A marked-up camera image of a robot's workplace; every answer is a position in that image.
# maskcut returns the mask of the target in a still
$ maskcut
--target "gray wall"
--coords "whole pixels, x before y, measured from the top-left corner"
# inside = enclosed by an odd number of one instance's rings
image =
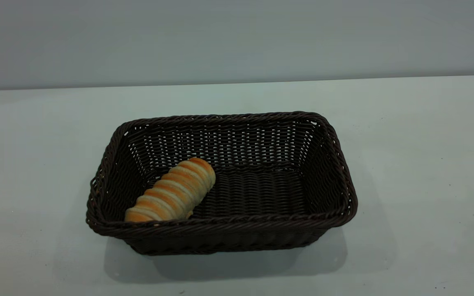
[[[0,88],[474,74],[474,0],[0,0]]]

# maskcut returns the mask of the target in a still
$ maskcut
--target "tabletop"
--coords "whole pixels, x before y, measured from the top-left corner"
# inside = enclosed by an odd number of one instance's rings
[[[359,199],[298,249],[147,257],[85,223],[123,122],[310,111]],[[474,76],[0,91],[0,295],[474,294]]]

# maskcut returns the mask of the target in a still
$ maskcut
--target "wicker basket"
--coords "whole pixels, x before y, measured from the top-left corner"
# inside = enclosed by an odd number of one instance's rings
[[[123,221],[144,190],[190,157],[217,175],[190,219]],[[347,223],[357,204],[334,128],[319,114],[173,116],[115,131],[91,181],[87,223],[141,254],[289,249]]]

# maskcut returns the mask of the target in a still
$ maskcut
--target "basket rim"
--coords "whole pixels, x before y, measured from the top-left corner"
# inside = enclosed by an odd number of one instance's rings
[[[350,199],[350,208],[339,208],[337,210],[308,214],[308,215],[278,215],[278,214],[263,214],[263,215],[235,215],[228,217],[213,217],[213,218],[197,218],[188,220],[168,220],[168,221],[150,221],[143,223],[133,223],[124,221],[107,221],[104,219],[102,209],[100,208],[101,193],[96,189],[98,184],[102,184],[102,188],[107,185],[107,175],[113,165],[116,152],[120,146],[121,140],[127,135],[128,131],[134,126],[147,125],[158,126],[159,124],[169,124],[173,122],[188,124],[189,120],[196,120],[196,122],[205,122],[206,124],[218,123],[232,123],[240,122],[246,118],[250,123],[257,122],[272,122],[285,120],[310,120],[315,124],[320,124],[322,128],[327,130],[328,135],[333,136],[333,141],[329,145],[336,154],[333,155],[333,161],[337,162],[342,169],[338,170],[344,180],[344,198]],[[91,180],[91,192],[87,200],[86,223],[98,234],[104,236],[114,236],[117,238],[132,238],[139,237],[141,234],[147,236],[172,236],[183,234],[212,234],[216,232],[223,232],[227,234],[249,231],[250,229],[273,229],[288,230],[288,229],[329,229],[331,227],[339,227],[348,223],[357,212],[357,195],[352,185],[350,172],[346,164],[344,155],[341,151],[341,146],[334,128],[329,124],[326,118],[314,112],[271,112],[271,113],[254,113],[254,114],[229,114],[229,115],[206,115],[206,116],[168,116],[159,118],[143,118],[132,120],[120,125],[111,137],[111,141],[105,148],[102,161],[98,166],[95,177]]]

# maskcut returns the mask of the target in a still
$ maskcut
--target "bread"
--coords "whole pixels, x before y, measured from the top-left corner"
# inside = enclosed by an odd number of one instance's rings
[[[215,181],[215,171],[207,161],[196,157],[182,161],[137,198],[135,206],[126,210],[125,220],[187,219]]]

